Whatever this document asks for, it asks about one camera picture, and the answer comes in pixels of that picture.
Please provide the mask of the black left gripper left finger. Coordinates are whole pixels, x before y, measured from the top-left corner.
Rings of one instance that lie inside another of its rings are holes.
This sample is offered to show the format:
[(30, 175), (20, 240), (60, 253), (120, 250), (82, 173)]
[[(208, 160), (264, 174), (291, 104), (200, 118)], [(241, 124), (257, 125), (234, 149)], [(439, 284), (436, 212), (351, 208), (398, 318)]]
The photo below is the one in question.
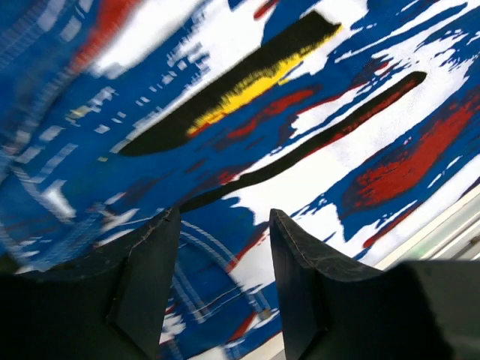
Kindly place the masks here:
[(3, 359), (154, 359), (181, 217), (140, 228), (45, 272), (1, 276)]

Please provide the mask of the blue patterned trousers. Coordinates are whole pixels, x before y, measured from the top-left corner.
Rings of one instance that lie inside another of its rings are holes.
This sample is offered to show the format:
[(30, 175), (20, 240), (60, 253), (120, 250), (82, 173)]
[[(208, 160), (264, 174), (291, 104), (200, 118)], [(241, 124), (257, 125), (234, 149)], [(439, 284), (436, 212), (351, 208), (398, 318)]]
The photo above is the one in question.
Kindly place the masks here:
[(272, 209), (373, 265), (478, 184), (477, 1), (1, 3), (1, 274), (178, 208), (153, 359), (282, 350)]

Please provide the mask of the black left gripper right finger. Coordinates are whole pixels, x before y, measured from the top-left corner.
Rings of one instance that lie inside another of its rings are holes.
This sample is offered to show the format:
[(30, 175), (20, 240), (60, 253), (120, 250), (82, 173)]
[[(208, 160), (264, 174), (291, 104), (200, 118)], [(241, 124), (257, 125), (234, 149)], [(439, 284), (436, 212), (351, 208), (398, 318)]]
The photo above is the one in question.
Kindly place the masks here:
[(381, 271), (284, 211), (269, 232), (288, 359), (477, 359), (479, 264), (409, 260)]

